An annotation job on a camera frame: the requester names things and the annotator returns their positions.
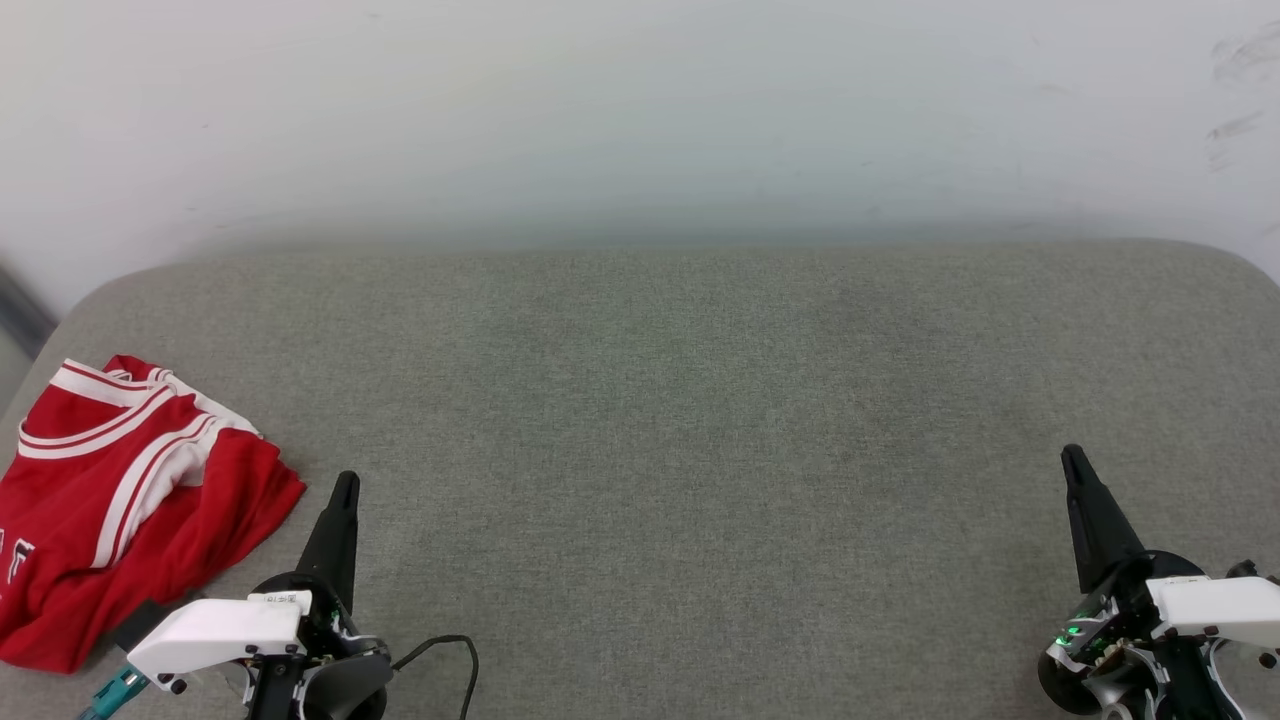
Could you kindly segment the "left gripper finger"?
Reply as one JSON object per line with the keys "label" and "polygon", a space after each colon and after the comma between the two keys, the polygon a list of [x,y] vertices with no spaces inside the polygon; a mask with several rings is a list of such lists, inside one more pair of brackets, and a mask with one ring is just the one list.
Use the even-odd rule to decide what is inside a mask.
{"label": "left gripper finger", "polygon": [[360,489],[361,479],[356,471],[346,470],[338,475],[296,566],[297,573],[328,583],[346,611],[355,610]]}

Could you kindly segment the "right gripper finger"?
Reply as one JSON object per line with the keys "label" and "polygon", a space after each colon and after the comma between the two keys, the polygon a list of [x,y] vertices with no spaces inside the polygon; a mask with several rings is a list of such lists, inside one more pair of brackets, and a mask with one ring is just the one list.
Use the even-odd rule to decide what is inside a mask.
{"label": "right gripper finger", "polygon": [[1061,462],[1080,592],[1093,594],[1108,589],[1121,596],[1133,594],[1140,580],[1139,571],[1149,569],[1146,547],[1084,448],[1066,445]]}

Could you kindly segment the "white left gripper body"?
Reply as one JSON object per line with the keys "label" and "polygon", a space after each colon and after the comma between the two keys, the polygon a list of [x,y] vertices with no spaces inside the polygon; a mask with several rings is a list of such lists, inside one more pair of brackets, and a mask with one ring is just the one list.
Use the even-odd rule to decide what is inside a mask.
{"label": "white left gripper body", "polygon": [[297,571],[243,600],[170,611],[127,660],[170,693],[192,673],[223,669],[250,719],[381,719],[393,678],[387,643],[357,630],[328,583]]}

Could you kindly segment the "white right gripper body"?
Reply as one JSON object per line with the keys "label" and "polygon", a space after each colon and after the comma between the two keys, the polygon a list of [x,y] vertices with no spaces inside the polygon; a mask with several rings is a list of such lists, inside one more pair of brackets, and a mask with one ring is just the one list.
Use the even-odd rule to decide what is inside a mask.
{"label": "white right gripper body", "polygon": [[1115,564],[1100,589],[1126,639],[1147,644],[1229,641],[1277,650],[1274,577],[1212,578],[1179,555],[1148,550]]}

